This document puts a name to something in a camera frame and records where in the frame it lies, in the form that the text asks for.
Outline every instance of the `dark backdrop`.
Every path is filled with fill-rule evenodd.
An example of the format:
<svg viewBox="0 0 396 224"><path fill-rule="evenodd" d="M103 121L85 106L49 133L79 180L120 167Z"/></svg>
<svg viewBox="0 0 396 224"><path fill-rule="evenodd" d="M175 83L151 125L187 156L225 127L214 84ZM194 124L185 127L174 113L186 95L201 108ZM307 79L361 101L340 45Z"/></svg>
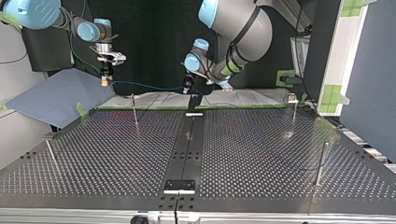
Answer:
<svg viewBox="0 0 396 224"><path fill-rule="evenodd" d="M217 38L198 20L202 0L92 0L95 18L113 21L120 37L115 48L127 55L126 64L115 68L116 80L140 82L158 87L178 87L184 77L180 65L195 38L209 41L213 55ZM290 38L295 30L277 11L266 7L274 26L274 40L268 53L235 77L237 88L274 88L276 71L293 69ZM151 91L130 85L117 85L117 94Z"/></svg>
<svg viewBox="0 0 396 224"><path fill-rule="evenodd" d="M197 37L215 43L215 35L198 20L201 0L94 0L92 15L113 21L117 50L127 55L126 64L115 68L115 79L172 88L181 86L180 64ZM150 91L117 85L118 94Z"/></svg>

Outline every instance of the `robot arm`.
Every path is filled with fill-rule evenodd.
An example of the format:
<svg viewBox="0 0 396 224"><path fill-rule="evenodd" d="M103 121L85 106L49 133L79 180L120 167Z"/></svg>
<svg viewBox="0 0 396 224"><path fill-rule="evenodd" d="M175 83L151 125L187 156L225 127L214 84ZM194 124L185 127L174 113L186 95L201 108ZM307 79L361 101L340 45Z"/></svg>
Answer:
<svg viewBox="0 0 396 224"><path fill-rule="evenodd" d="M102 85L112 83L112 66L123 64L126 56L113 49L111 21L95 19L87 21L74 16L61 6L61 0L0 0L0 11L15 18L22 26L42 30L51 26L64 28L81 39L95 43L92 48L102 63Z"/></svg>
<svg viewBox="0 0 396 224"><path fill-rule="evenodd" d="M227 84L229 78L240 73L245 64L264 56L271 45L271 21L251 0L204 0L199 19L209 29L230 40L231 44L226 56L210 66L205 63L209 61L205 57L208 43L197 39L184 65L191 73L205 75L217 84Z"/></svg>

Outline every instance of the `metal rod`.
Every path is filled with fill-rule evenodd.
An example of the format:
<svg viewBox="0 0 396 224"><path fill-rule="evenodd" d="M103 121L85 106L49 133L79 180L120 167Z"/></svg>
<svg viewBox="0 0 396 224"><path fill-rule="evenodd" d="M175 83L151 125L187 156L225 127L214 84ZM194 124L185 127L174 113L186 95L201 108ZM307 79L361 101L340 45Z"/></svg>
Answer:
<svg viewBox="0 0 396 224"><path fill-rule="evenodd" d="M56 161L55 155L53 154L52 147L51 147L51 145L50 145L50 141L49 141L49 140L46 140L46 143L47 143L47 147L49 148L49 153L50 153L52 159Z"/></svg>
<svg viewBox="0 0 396 224"><path fill-rule="evenodd" d="M295 105L295 107L294 107L293 121L295 121L295 120L296 120L296 115L297 115L297 105L298 105L298 102L296 103L296 105Z"/></svg>
<svg viewBox="0 0 396 224"><path fill-rule="evenodd" d="M325 155L327 154L326 152L327 152L328 148L329 148L329 143L325 142L323 144L323 149L320 154L320 161L319 161L319 166L318 166L317 177L315 178L315 182L314 182L315 186L320 186L320 179L321 179L322 172L323 172L323 166L325 165L324 163L326 162Z"/></svg>
<svg viewBox="0 0 396 224"><path fill-rule="evenodd" d="M134 124L138 125L137 115L136 115L136 101L134 100L134 94L133 93L131 95L131 105L132 105L132 108L134 109Z"/></svg>

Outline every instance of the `light blue joint cap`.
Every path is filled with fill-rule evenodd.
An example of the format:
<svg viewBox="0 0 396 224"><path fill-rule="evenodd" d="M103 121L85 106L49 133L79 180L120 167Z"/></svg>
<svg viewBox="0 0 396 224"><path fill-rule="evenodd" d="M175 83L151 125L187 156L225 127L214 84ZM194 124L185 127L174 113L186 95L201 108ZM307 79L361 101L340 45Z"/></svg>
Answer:
<svg viewBox="0 0 396 224"><path fill-rule="evenodd" d="M82 22L78 28L77 32L81 39L88 41L88 42L95 42L99 39L100 30L99 28L89 21Z"/></svg>
<svg viewBox="0 0 396 224"><path fill-rule="evenodd" d="M218 13L219 0L204 0L199 10L199 20L212 29Z"/></svg>
<svg viewBox="0 0 396 224"><path fill-rule="evenodd" d="M111 27L111 21L110 20L106 20L106 19L95 19L93 20L94 23L100 23L106 26Z"/></svg>
<svg viewBox="0 0 396 224"><path fill-rule="evenodd" d="M201 65L199 64L199 60L197 56L194 54L189 53L184 60L184 66L187 70L191 72L196 72L200 69Z"/></svg>
<svg viewBox="0 0 396 224"><path fill-rule="evenodd" d="M194 46L198 49L209 50L209 42L201 38L195 40Z"/></svg>
<svg viewBox="0 0 396 224"><path fill-rule="evenodd" d="M58 20L61 14L61 0L8 0L3 11L18 19L24 27L43 30Z"/></svg>

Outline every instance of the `white wall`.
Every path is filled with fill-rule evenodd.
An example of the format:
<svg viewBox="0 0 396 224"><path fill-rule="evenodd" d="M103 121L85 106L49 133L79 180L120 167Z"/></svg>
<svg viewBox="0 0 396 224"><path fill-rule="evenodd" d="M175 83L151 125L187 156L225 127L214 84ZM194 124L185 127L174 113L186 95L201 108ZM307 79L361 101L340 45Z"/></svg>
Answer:
<svg viewBox="0 0 396 224"><path fill-rule="evenodd" d="M0 23L0 63L14 61L26 52L21 34ZM0 64L0 102L9 100L44 80L42 73L32 72L26 57L18 63Z"/></svg>
<svg viewBox="0 0 396 224"><path fill-rule="evenodd" d="M26 52L21 34L0 23L0 63L14 61ZM32 72L29 59L0 64L0 104L29 90L44 80L43 73ZM42 142L50 126L15 111L0 109L0 169Z"/></svg>
<svg viewBox="0 0 396 224"><path fill-rule="evenodd" d="M338 19L319 96L319 105L321 104L326 85L342 85L341 95L346 95L367 9L368 6L363 7L359 17L340 17ZM343 105L339 104L335 113L320 113L320 115L338 117L341 115L342 109Z"/></svg>

